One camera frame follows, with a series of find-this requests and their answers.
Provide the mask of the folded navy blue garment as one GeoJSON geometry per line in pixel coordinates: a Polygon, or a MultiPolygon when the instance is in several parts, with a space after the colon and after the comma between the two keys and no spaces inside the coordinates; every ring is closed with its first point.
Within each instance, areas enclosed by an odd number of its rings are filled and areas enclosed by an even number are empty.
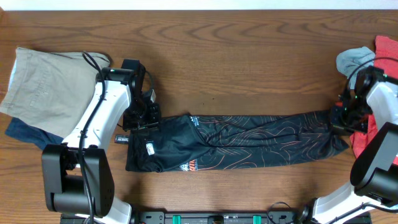
{"type": "Polygon", "coordinates": [[[44,150],[48,144],[61,144],[63,138],[42,129],[29,126],[18,118],[12,118],[5,134],[18,141],[31,143],[44,150]]]}

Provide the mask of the red orange shirt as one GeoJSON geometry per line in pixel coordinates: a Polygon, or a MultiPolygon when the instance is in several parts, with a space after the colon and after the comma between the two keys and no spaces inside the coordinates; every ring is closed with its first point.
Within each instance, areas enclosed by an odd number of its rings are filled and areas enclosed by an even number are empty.
{"type": "MultiPolygon", "coordinates": [[[[379,58],[379,60],[367,63],[364,68],[372,65],[374,67],[383,69],[389,76],[397,78],[397,62],[381,59],[381,57],[397,59],[397,41],[378,35],[375,39],[375,46],[375,58],[379,58]]],[[[377,134],[377,128],[378,126],[376,124],[375,117],[373,115],[369,115],[367,133],[355,132],[349,137],[356,158],[359,157],[359,155],[364,151],[365,147],[377,134]]]]}

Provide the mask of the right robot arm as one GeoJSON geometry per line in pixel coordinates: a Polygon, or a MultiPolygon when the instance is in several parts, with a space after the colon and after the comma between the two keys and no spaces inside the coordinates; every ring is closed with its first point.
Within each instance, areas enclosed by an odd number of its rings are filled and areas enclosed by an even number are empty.
{"type": "Polygon", "coordinates": [[[370,210],[397,213],[397,79],[376,67],[360,69],[354,90],[345,90],[334,106],[334,129],[365,130],[374,116],[377,133],[355,160],[350,181],[305,206],[295,223],[371,223],[370,210]]]}

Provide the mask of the folded beige trousers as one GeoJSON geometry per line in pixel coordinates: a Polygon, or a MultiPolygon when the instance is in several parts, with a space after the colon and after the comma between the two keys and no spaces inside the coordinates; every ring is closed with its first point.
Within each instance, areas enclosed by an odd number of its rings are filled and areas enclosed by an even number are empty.
{"type": "Polygon", "coordinates": [[[1,112],[65,138],[90,104],[97,73],[80,52],[19,47],[1,112]]]}

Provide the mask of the black printed cycling jersey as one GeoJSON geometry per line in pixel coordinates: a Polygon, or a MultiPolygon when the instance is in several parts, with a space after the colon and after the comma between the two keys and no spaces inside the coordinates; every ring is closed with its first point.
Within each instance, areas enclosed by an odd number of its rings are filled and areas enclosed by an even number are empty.
{"type": "Polygon", "coordinates": [[[165,118],[159,129],[131,134],[126,170],[168,172],[289,166],[333,157],[348,144],[328,111],[287,116],[165,118]]]}

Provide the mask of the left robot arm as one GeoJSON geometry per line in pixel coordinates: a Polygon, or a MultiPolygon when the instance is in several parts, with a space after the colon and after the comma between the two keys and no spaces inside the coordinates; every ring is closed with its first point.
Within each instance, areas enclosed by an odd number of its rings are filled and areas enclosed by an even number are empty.
{"type": "Polygon", "coordinates": [[[114,194],[106,151],[120,121],[130,133],[159,127],[155,92],[142,90],[146,73],[133,59],[125,59],[121,68],[99,70],[95,93],[78,124],[61,144],[49,144],[42,152],[48,210],[71,215],[72,223],[136,222],[132,206],[114,194]]]}

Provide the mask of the light blue grey shirt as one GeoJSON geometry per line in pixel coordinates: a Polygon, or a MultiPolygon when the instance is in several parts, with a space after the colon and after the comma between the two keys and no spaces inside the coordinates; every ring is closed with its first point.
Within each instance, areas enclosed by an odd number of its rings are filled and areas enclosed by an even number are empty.
{"type": "Polygon", "coordinates": [[[337,55],[336,68],[349,78],[357,67],[374,58],[375,53],[367,47],[345,50],[337,55]]]}

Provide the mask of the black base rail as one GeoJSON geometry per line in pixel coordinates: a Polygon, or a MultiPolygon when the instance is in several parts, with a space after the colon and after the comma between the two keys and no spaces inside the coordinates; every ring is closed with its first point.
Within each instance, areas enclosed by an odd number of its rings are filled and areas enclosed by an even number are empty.
{"type": "Polygon", "coordinates": [[[264,213],[168,213],[161,211],[138,211],[130,204],[116,200],[93,210],[87,202],[56,202],[61,223],[127,223],[127,224],[269,224],[308,223],[309,213],[299,215],[294,209],[270,209],[264,213]]]}

